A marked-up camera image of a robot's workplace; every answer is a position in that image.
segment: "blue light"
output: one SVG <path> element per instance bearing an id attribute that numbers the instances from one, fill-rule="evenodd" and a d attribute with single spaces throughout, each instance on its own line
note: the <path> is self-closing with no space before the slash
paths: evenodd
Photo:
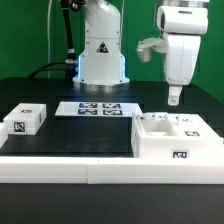
<path id="1" fill-rule="evenodd" d="M 82 57 L 81 57 L 81 56 L 79 56 L 79 66 L 78 66 L 78 70 L 79 70 L 79 71 L 78 71 L 78 79 L 80 79 L 80 76 L 81 76 L 81 74 L 80 74 L 80 73 L 81 73 L 81 58 L 82 58 Z"/>

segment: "black cable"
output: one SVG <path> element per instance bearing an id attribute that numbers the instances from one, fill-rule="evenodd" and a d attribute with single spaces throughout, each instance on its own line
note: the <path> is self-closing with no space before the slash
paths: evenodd
<path id="1" fill-rule="evenodd" d="M 55 61 L 55 62 L 51 62 L 49 64 L 46 64 L 46 65 L 40 67 L 39 69 L 37 69 L 36 71 L 30 73 L 28 75 L 28 78 L 29 79 L 34 78 L 36 76 L 36 74 L 38 74 L 40 71 L 44 70 L 45 68 L 49 68 L 49 67 L 54 66 L 54 65 L 62 65 L 62 64 L 64 65 L 65 62 L 64 61 Z"/>
<path id="2" fill-rule="evenodd" d="M 47 68 L 47 69 L 41 69 L 40 72 L 48 72 L 48 71 L 64 71 L 65 68 Z"/>

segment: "white block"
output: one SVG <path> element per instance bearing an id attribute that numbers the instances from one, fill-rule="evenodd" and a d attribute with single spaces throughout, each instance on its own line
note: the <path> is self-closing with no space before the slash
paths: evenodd
<path id="1" fill-rule="evenodd" d="M 0 123 L 0 148 L 4 145 L 8 139 L 7 125 Z"/>
<path id="2" fill-rule="evenodd" d="M 35 135 L 45 119 L 45 104 L 20 103 L 3 121 L 8 126 L 8 134 Z"/>

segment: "white platform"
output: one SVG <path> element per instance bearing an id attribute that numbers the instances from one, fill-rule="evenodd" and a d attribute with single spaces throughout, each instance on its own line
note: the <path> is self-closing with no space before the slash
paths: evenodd
<path id="1" fill-rule="evenodd" d="M 140 152 L 140 147 L 135 151 L 135 156 L 141 158 L 2 156 L 0 183 L 224 184 L 222 138 L 200 117 L 164 113 L 144 114 L 144 117 L 146 124 L 140 116 L 133 116 L 132 144 L 136 136 L 133 133 L 137 133 L 135 125 L 143 121 L 143 127 L 138 127 L 139 133 L 144 134 L 143 151 Z M 149 127 L 148 121 L 156 121 L 157 125 L 150 123 Z"/>

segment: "printed marker sheet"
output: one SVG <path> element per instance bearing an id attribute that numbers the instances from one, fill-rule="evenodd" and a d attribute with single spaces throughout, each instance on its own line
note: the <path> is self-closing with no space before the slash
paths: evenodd
<path id="1" fill-rule="evenodd" d="M 55 116 L 132 117 L 142 116 L 136 103 L 60 102 Z"/>

